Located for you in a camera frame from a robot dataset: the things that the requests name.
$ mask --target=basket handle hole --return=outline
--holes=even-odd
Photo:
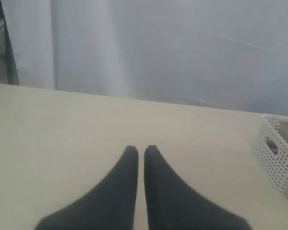
[[[269,147],[269,149],[275,154],[278,154],[278,147],[277,145],[272,141],[272,139],[268,136],[265,135],[264,137],[264,141],[267,144],[267,146]]]

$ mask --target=white plastic basket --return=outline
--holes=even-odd
[[[263,115],[263,120],[253,154],[273,187],[288,194],[288,143],[278,133],[282,125],[279,121],[288,122],[288,117]]]

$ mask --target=white curtain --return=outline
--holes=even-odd
[[[288,0],[2,0],[21,85],[288,115]]]

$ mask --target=table surface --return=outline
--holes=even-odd
[[[143,154],[157,145],[200,194],[257,230],[288,229],[288,195],[252,155],[261,114],[0,85],[0,230],[38,221],[139,151],[134,229],[146,230]]]

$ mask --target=basket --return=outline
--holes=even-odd
[[[263,115],[253,154],[273,187],[288,194],[288,143],[279,135],[288,117]]]

